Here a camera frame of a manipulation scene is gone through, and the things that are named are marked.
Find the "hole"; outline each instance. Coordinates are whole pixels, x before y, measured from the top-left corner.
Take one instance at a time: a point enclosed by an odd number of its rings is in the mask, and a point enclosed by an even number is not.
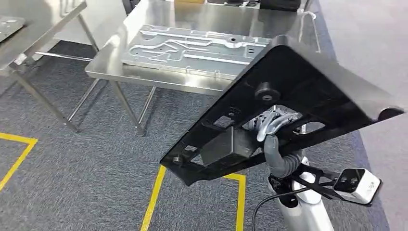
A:
[[[309,134],[311,132],[314,132],[316,130],[319,130],[321,128],[323,128],[325,125],[320,123],[320,122],[309,122],[307,124],[305,124],[306,129],[302,129],[301,127],[296,128],[296,130],[300,131],[300,132],[295,132],[298,133],[299,135],[305,135],[305,134]]]
[[[272,96],[270,96],[270,95],[264,95],[264,96],[262,96],[262,100],[264,100],[264,101],[270,101],[270,100],[272,100]]]
[[[214,125],[219,127],[219,128],[227,128],[233,123],[234,123],[234,120],[232,120],[231,118],[223,115],[220,118],[218,118],[216,120],[216,122],[214,122]]]
[[[199,165],[204,165],[203,160],[201,158],[201,155],[197,155],[190,162],[196,163],[196,164],[199,164]]]
[[[191,145],[187,145],[184,150],[186,151],[190,151],[190,152],[195,152],[197,150],[197,147],[191,146]]]

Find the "metal table leg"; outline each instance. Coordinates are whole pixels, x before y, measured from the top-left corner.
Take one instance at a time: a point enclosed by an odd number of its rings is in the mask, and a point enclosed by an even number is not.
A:
[[[91,34],[90,30],[89,30],[89,27],[85,23],[85,20],[84,20],[84,18],[82,17],[81,14],[78,15],[78,21],[81,24],[82,28],[84,29],[85,34],[87,35],[87,37],[88,37],[88,39],[89,39],[89,41],[91,43],[92,48],[95,50],[96,53],[98,53],[99,49],[98,49],[98,46],[96,45],[96,41],[93,38],[93,36],[92,36],[92,34]],[[67,55],[64,55],[64,56],[60,55],[59,57],[61,57],[61,58],[70,58],[70,59],[75,59],[76,58],[78,60],[78,57],[74,57],[74,56],[68,57]],[[75,108],[72,110],[72,112],[71,112],[71,114],[70,114],[70,116],[68,118],[69,121],[72,120],[72,118],[75,116],[75,114],[77,113],[79,108],[84,104],[85,100],[88,98],[89,94],[92,92],[92,90],[98,84],[98,82],[99,82],[98,78],[92,82],[91,86],[87,89],[85,94],[82,96],[81,100],[79,100],[79,102],[76,104]]]
[[[123,109],[126,111],[127,115],[130,117],[130,120],[132,120],[138,132],[141,135],[144,135],[145,134],[144,129],[140,126],[139,120],[136,118],[135,114],[130,108],[128,101],[126,100],[125,96],[123,95],[122,90],[120,89],[119,83],[113,80],[110,80],[109,83],[112,85],[112,88],[114,89],[114,93],[119,98],[119,101],[122,104]]]
[[[91,86],[87,89],[85,94],[82,96],[81,100],[76,104],[75,108],[72,110],[71,114],[68,117],[68,120],[71,121],[72,118],[75,116],[76,112],[79,110],[79,108],[84,104],[85,100],[88,98],[89,94],[91,91],[95,88],[95,86],[98,84],[99,79],[95,79]]]
[[[32,94],[34,98],[36,98],[46,107],[48,107],[48,109],[50,109],[52,113],[54,113],[57,116],[58,120],[60,120],[64,125],[67,125],[74,132],[79,132],[79,130],[71,122],[69,122],[68,119],[65,118],[65,116],[47,100],[47,98],[45,98],[29,81],[27,81],[21,75],[19,75],[16,70],[12,71],[11,76],[15,78],[21,85],[23,85],[23,87],[30,94]]]
[[[93,36],[92,36],[92,34],[91,34],[90,30],[89,30],[89,27],[88,27],[88,25],[85,23],[85,20],[84,20],[84,18],[82,17],[81,14],[78,14],[78,21],[79,21],[79,23],[81,24],[82,28],[84,29],[85,34],[87,35],[87,37],[88,37],[88,39],[89,39],[89,41],[90,41],[90,43],[91,43],[93,49],[95,50],[95,52],[98,53],[98,52],[99,52],[99,48],[98,48],[98,46],[96,45],[96,41],[95,41],[95,39],[93,38]]]
[[[141,111],[140,119],[139,119],[139,121],[138,121],[138,124],[139,124],[139,125],[141,124],[141,122],[142,122],[142,120],[143,120],[143,117],[144,117],[144,115],[146,114],[147,108],[148,108],[149,105],[150,105],[150,101],[152,101],[152,98],[153,98],[153,95],[154,95],[154,92],[155,92],[155,91],[156,91],[156,87],[152,87],[152,89],[150,90],[149,96],[147,97],[147,100],[146,100],[146,102],[144,103],[143,110]]]

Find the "black plastic panel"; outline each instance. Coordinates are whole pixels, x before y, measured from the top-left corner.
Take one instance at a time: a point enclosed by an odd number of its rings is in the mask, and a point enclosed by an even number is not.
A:
[[[387,92],[339,66],[336,61],[310,51],[287,36],[278,36],[163,156],[160,163],[187,185],[263,163],[263,154],[251,155],[239,163],[235,158],[231,161],[222,158],[206,167],[190,160],[228,129],[214,125],[221,117],[228,117],[232,121],[230,126],[239,128],[276,104],[303,115],[277,133],[281,154],[304,149],[404,113],[395,106]],[[305,135],[293,132],[309,122],[319,122],[324,127]],[[188,145],[197,149],[186,150]]]

